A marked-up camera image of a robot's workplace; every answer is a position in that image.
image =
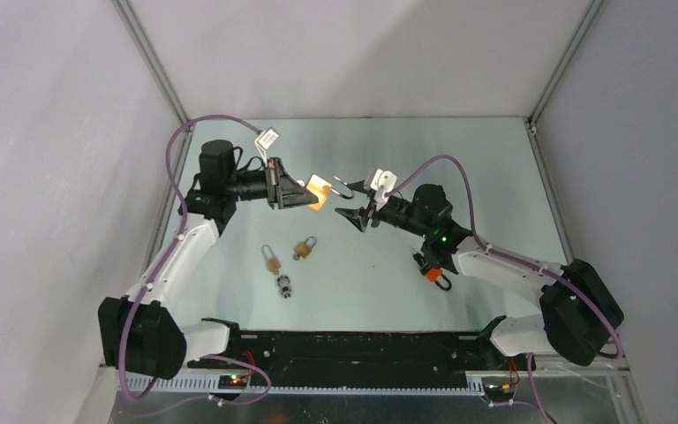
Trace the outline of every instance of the light blue tabletop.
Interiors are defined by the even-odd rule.
[[[294,179],[316,173],[346,181],[365,179],[377,168],[400,181],[433,155],[447,153],[464,166],[471,181],[478,232],[522,254],[565,262],[524,124],[517,117],[353,118],[254,120],[274,127],[280,138],[269,155],[282,158]],[[199,170],[201,145],[230,140],[253,155],[254,135],[231,122],[196,126],[181,186]],[[453,216],[469,228],[463,181],[456,167],[438,162],[408,189],[443,185]],[[357,208],[367,200],[331,196],[316,213],[309,208],[272,210],[266,201],[242,201],[225,232],[204,256],[180,299],[179,325],[216,317],[242,329],[417,331],[482,329],[497,315],[523,316],[536,308],[512,293],[476,278],[449,276],[444,292],[417,271],[410,247],[422,239],[382,224],[363,234],[334,208]],[[171,217],[168,234],[177,227]],[[318,245],[302,261],[291,259],[298,241],[315,236]],[[275,276],[260,253],[271,245],[290,276],[293,295],[277,294]]]

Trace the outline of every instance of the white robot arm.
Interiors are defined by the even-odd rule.
[[[173,319],[199,260],[224,231],[238,201],[266,199],[278,209],[319,201],[287,174],[280,158],[268,157],[257,170],[248,170],[247,165],[238,169],[235,151],[226,140],[202,146],[200,173],[185,196],[186,210],[180,210],[185,228],[157,254],[125,296],[108,297],[101,303],[98,317],[108,366],[119,367],[125,351],[126,370],[170,379],[185,362],[224,352],[236,323],[204,318],[180,328]],[[141,293],[143,297],[134,306],[133,300]],[[124,337],[129,315],[131,329]]]
[[[451,218],[453,206],[440,185],[421,185],[413,200],[407,201],[389,195],[395,182],[393,173],[377,170],[366,181],[348,185],[367,194],[370,202],[366,208],[335,211],[362,232],[368,224],[376,227],[388,223],[424,238],[421,253],[414,254],[414,259],[420,272],[431,281],[437,283],[436,279],[446,269],[496,284],[539,308],[541,314],[532,316],[497,317],[484,330],[504,357],[557,352],[578,365],[591,364],[608,340],[609,332],[591,306],[558,282],[558,279],[572,282],[569,284],[585,295],[608,325],[616,329],[624,314],[591,265],[578,259],[569,265],[538,261],[493,246]],[[437,285],[444,291],[451,287]]]

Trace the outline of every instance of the label tag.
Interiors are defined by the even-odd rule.
[[[396,185],[396,174],[390,170],[376,170],[369,181],[370,188],[375,190],[375,209],[380,210],[388,203],[387,193]]]
[[[279,133],[275,131],[274,128],[269,127],[266,131],[261,132],[253,144],[256,145],[256,150],[259,151],[259,155],[264,162],[267,160],[267,150],[271,147],[272,144],[279,138]]]

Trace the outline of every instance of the padlock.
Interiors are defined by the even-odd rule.
[[[269,272],[271,272],[275,276],[278,276],[279,268],[282,266],[282,264],[279,263],[278,259],[276,259],[276,255],[274,254],[274,250],[272,250],[271,246],[269,245],[262,246],[261,254],[264,256],[264,260],[267,262],[267,269],[269,270]]]
[[[300,258],[307,258],[317,243],[318,240],[314,236],[299,242],[298,245],[295,246],[295,254],[292,255],[292,259],[298,261]]]

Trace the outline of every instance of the gray wall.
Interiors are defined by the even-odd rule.
[[[578,255],[625,310],[649,418],[678,422],[678,2],[608,2],[538,137]]]
[[[74,421],[175,126],[111,2],[0,1],[0,423]]]
[[[589,0],[132,3],[194,117],[481,117],[531,111]]]

